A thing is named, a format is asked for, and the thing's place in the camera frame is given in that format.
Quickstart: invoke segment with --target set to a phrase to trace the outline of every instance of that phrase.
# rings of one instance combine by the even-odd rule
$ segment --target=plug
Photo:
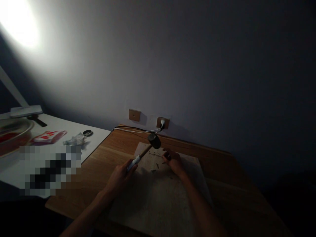
[[[164,120],[161,120],[161,122],[160,122],[160,123],[161,123],[161,130],[162,130],[162,129],[164,129],[164,128],[165,128],[165,121],[164,121]]]

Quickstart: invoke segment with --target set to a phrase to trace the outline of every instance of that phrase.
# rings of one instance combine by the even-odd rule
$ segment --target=wooden desk
[[[148,134],[115,130],[82,164],[81,189],[61,190],[46,207],[75,219],[102,190],[115,166],[134,158],[139,142],[148,143]],[[214,210],[230,236],[292,236],[260,191],[228,152],[160,137],[161,147],[197,157],[210,190]],[[107,208],[95,224],[112,236],[145,236],[107,220]]]

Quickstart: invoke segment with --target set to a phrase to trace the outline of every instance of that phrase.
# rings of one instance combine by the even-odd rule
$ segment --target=small round object
[[[86,130],[83,132],[83,135],[85,135],[86,137],[90,137],[93,134],[93,131],[91,130]]]

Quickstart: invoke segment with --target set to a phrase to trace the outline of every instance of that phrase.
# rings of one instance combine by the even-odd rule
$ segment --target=wall switch
[[[128,119],[139,122],[140,118],[141,118],[140,111],[129,109]]]
[[[169,119],[169,118],[158,117],[158,118],[157,118],[157,127],[158,127],[158,128],[161,127],[161,120],[164,120],[164,121],[165,121],[165,128],[164,128],[164,129],[168,129],[170,119]]]

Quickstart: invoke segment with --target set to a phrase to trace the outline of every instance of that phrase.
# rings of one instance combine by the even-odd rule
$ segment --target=wooden board
[[[146,146],[139,143],[135,156]],[[128,187],[115,199],[109,219],[151,236],[198,236],[185,188],[163,164],[162,149],[152,148],[142,158]],[[212,205],[199,160],[180,156],[192,181]]]

